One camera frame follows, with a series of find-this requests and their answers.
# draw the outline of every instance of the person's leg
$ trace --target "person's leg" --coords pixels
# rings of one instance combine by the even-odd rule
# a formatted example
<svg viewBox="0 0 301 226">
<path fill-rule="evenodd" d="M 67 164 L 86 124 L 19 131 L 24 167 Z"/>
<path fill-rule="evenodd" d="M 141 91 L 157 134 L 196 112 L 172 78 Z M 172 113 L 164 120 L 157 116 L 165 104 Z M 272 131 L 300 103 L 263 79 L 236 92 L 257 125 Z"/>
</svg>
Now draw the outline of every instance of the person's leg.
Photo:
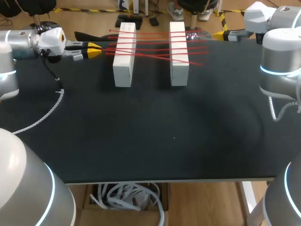
<svg viewBox="0 0 301 226">
<path fill-rule="evenodd" d="M 178 5 L 177 0 L 172 0 L 168 4 L 167 11 L 169 15 L 175 20 L 175 21 L 181 21 L 184 20 L 184 11 L 183 9 Z"/>
<path fill-rule="evenodd" d="M 182 9 L 182 7 L 179 6 L 179 4 L 178 4 L 178 0 L 173 0 L 173 2 L 174 2 L 174 9 L 177 9 L 177 10 L 181 10 Z"/>
<path fill-rule="evenodd" d="M 198 13 L 198 20 L 199 21 L 208 21 L 212 12 L 213 12 L 213 8 L 206 10 L 204 13 Z"/>
</svg>

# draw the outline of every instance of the coiled white cable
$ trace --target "coiled white cable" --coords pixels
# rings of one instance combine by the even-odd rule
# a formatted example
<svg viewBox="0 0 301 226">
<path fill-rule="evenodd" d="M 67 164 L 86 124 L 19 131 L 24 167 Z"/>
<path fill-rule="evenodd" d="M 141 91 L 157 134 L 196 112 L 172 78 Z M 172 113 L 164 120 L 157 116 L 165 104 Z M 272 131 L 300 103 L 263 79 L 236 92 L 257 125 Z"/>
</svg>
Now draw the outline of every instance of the coiled white cable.
<svg viewBox="0 0 301 226">
<path fill-rule="evenodd" d="M 274 111 L 274 106 L 273 106 L 273 100 L 272 97 L 269 97 L 269 107 L 271 109 L 271 114 L 272 114 L 272 118 L 274 121 L 280 121 L 280 119 L 282 118 L 284 112 L 286 111 L 287 108 L 291 107 L 291 106 L 298 106 L 299 103 L 298 102 L 290 102 L 286 105 L 283 106 L 283 108 L 281 109 L 280 113 L 278 114 L 278 117 L 276 117 L 275 115 L 275 111 Z"/>
<path fill-rule="evenodd" d="M 20 130 L 18 130 L 18 131 L 16 131 L 16 132 L 13 132 L 13 134 L 18 134 L 18 133 L 22 133 L 22 132 L 24 132 L 24 131 L 27 131 L 27 130 L 29 130 L 29 129 L 31 129 L 31 128 L 33 128 L 33 127 L 35 127 L 35 126 L 37 126 L 37 125 L 39 125 L 41 122 L 43 122 L 49 115 L 51 115 L 51 113 L 58 107 L 58 105 L 60 104 L 60 102 L 61 102 L 61 100 L 62 100 L 62 98 L 63 98 L 63 96 L 64 96 L 64 89 L 61 89 L 61 91 L 57 91 L 57 93 L 59 93 L 60 94 L 60 97 L 58 98 L 58 100 L 57 100 L 57 102 L 55 103 L 55 105 L 50 109 L 50 111 L 47 113 L 47 114 L 45 114 L 42 118 L 40 118 L 38 121 L 36 121 L 34 124 L 32 124 L 32 125 L 30 125 L 30 126 L 28 126 L 28 127 L 26 127 L 26 128 L 24 128 L 24 129 L 20 129 Z"/>
<path fill-rule="evenodd" d="M 106 206 L 102 201 L 102 198 L 104 198 L 104 194 L 106 192 L 108 184 L 104 184 L 102 191 L 101 191 L 102 184 L 98 185 L 98 190 L 97 190 L 98 200 L 92 194 L 90 194 L 90 197 L 93 201 L 95 201 L 96 204 L 98 204 L 103 209 L 130 209 L 130 210 L 140 211 L 142 209 L 140 206 L 134 206 L 128 203 L 127 201 L 133 199 L 136 194 L 140 192 L 145 192 L 146 194 L 150 194 L 155 198 L 156 201 L 154 202 L 154 204 L 158 203 L 158 207 L 161 215 L 159 226 L 163 226 L 165 216 L 164 216 L 163 206 L 159 197 L 159 192 L 160 192 L 159 187 L 154 183 L 152 184 L 157 188 L 158 194 L 156 194 L 155 192 L 153 192 L 152 190 L 146 187 L 143 187 L 135 183 L 119 183 L 115 185 L 112 189 L 110 189 L 110 191 L 106 195 L 109 206 Z M 112 193 L 117 189 L 118 191 L 116 196 L 112 197 L 111 196 Z"/>
<path fill-rule="evenodd" d="M 272 118 L 273 118 L 274 121 L 280 121 L 280 119 L 282 118 L 282 116 L 283 116 L 284 112 L 286 111 L 286 109 L 291 107 L 291 106 L 298 106 L 297 113 L 301 112 L 300 86 L 301 86 L 301 73 L 299 73 L 299 75 L 298 75 L 297 84 L 296 84 L 297 102 L 294 101 L 294 102 L 290 102 L 290 103 L 284 105 L 283 108 L 281 109 L 280 113 L 278 114 L 278 117 L 276 117 L 276 115 L 275 115 L 272 97 L 269 97 L 269 107 L 271 109 L 271 114 L 272 114 Z"/>
</svg>

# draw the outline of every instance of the wooden floor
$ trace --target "wooden floor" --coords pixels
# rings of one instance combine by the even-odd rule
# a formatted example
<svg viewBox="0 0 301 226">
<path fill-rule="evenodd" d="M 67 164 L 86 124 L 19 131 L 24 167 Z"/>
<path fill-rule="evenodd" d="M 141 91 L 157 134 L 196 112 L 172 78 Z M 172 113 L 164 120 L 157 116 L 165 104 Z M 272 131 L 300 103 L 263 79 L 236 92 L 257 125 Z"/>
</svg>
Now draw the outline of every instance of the wooden floor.
<svg viewBox="0 0 301 226">
<path fill-rule="evenodd" d="M 272 0 L 276 5 L 301 6 L 299 0 Z M 254 0 L 224 0 L 222 9 L 246 9 Z M 267 6 L 273 6 L 268 0 L 262 0 Z M 167 0 L 160 1 L 160 9 L 166 10 Z M 57 0 L 57 7 L 116 9 L 115 0 Z M 81 12 L 50 12 L 40 16 L 41 21 L 50 20 L 60 24 L 70 40 L 75 40 L 74 31 L 85 32 L 95 36 L 109 34 L 114 29 L 116 13 L 81 13 Z M 151 27 L 144 18 L 141 32 L 168 31 L 171 17 L 159 15 L 160 25 Z M 32 23 L 25 13 L 12 18 L 13 25 L 0 27 L 2 30 L 22 29 Z M 185 14 L 185 24 L 190 24 L 190 15 Z M 243 18 L 239 13 L 227 13 L 226 22 L 230 30 L 244 28 Z M 220 19 L 212 15 L 208 22 L 198 22 L 198 27 L 210 33 L 222 31 Z M 265 182 L 253 183 L 257 201 L 264 195 Z M 83 196 L 82 186 L 73 186 L 77 196 L 77 204 Z M 222 183 L 173 183 L 171 184 L 170 209 L 166 212 L 165 226 L 242 226 L 245 215 L 237 190 L 233 182 Z M 155 226 L 158 225 L 159 213 L 153 211 L 95 211 L 78 209 L 78 226 Z"/>
</svg>

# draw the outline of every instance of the cardboard box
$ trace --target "cardboard box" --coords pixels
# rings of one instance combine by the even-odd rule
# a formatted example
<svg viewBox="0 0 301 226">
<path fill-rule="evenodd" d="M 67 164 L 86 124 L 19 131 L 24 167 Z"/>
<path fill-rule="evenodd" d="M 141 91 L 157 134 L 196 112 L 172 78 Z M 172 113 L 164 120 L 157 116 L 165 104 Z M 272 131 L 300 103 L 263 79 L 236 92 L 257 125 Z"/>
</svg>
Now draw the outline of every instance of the cardboard box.
<svg viewBox="0 0 301 226">
<path fill-rule="evenodd" d="M 162 202 L 163 210 L 168 211 L 169 201 L 170 201 L 170 184 L 168 183 L 156 183 L 160 189 L 160 200 Z M 140 184 L 144 187 L 147 187 L 147 183 Z M 93 194 L 97 198 L 97 188 L 98 185 L 88 185 L 87 192 L 85 197 L 84 209 L 85 210 L 104 210 L 99 205 L 95 204 L 94 201 L 90 198 L 90 194 Z M 146 210 L 159 211 L 158 205 L 150 205 Z"/>
</svg>

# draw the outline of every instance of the cable bundle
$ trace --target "cable bundle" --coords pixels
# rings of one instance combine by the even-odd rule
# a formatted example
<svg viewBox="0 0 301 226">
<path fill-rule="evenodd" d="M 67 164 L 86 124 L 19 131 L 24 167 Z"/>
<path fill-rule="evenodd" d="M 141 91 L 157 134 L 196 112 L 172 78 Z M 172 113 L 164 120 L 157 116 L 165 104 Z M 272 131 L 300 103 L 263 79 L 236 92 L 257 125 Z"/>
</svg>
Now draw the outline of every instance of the cable bundle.
<svg viewBox="0 0 301 226">
<path fill-rule="evenodd" d="M 164 210 L 160 200 L 160 190 L 155 183 L 153 184 L 157 189 L 157 194 L 152 190 L 135 184 L 135 183 L 119 183 L 107 192 L 108 184 L 99 184 L 97 189 L 97 199 L 90 194 L 91 199 L 99 205 L 101 208 L 107 210 L 144 210 L 151 201 L 151 196 L 155 198 L 155 202 L 152 205 L 158 204 L 160 211 L 159 226 L 164 224 Z"/>
</svg>

